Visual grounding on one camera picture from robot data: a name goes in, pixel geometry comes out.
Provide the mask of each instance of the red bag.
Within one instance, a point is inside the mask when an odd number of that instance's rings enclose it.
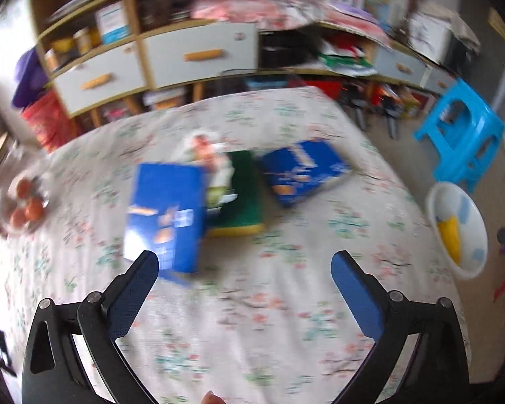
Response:
[[[49,153],[76,137],[74,127],[53,89],[26,107],[21,116]]]

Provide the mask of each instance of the drawer handle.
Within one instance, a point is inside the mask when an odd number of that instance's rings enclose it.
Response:
[[[396,68],[400,71],[403,72],[404,74],[412,74],[413,70],[409,67],[406,67],[405,65],[402,65],[401,63],[396,64]]]
[[[81,89],[83,91],[86,91],[87,89],[97,88],[100,87],[101,85],[105,85],[105,83],[109,83],[111,79],[112,79],[112,73],[108,72],[106,74],[103,74],[102,76],[96,77],[95,79],[84,82],[81,85]]]
[[[186,62],[191,61],[207,61],[209,59],[222,58],[225,51],[221,48],[215,48],[213,50],[205,50],[203,52],[186,53],[183,55],[183,60]]]

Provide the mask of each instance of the cabinet drawer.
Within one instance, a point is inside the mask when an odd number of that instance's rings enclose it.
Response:
[[[258,34],[251,23],[214,23],[150,36],[144,50],[155,88],[256,68]]]
[[[78,64],[54,80],[69,114],[146,86],[136,44],[114,48]]]
[[[440,70],[439,68],[431,68],[431,73],[428,76],[423,89],[443,95],[454,83],[455,78],[449,75],[446,71]]]
[[[419,86],[427,66],[414,56],[380,47],[374,67],[381,76]]]

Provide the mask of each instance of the table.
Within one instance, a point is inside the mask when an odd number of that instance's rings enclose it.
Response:
[[[452,299],[470,356],[461,302],[423,214],[337,104],[304,87],[136,115],[53,153],[54,210],[35,234],[0,239],[0,328],[16,370],[39,300],[81,301],[127,269],[122,238],[136,164],[164,162],[198,127],[221,132],[231,150],[256,154],[323,137],[354,171],[290,210],[265,192],[264,233],[204,240],[191,288],[155,283],[117,344],[159,402],[200,402],[208,390],[228,404],[295,402],[295,395],[331,402],[373,345],[331,279],[331,257],[343,249],[386,290],[415,301]],[[412,341],[383,397],[396,389]],[[108,396],[86,347],[79,351]]]

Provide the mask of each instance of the screw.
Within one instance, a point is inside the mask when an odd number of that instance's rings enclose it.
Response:
[[[404,295],[398,290],[393,290],[389,292],[389,298],[391,298],[392,301],[400,302],[404,300]]]
[[[453,302],[451,302],[451,299],[449,298],[441,298],[439,300],[439,303],[442,304],[445,308],[450,308],[453,305]]]
[[[90,304],[93,304],[95,302],[98,302],[101,299],[101,293],[98,291],[93,291],[88,295],[88,302]]]
[[[49,305],[51,304],[51,300],[50,299],[43,299],[41,302],[39,302],[39,308],[44,310],[46,309]]]

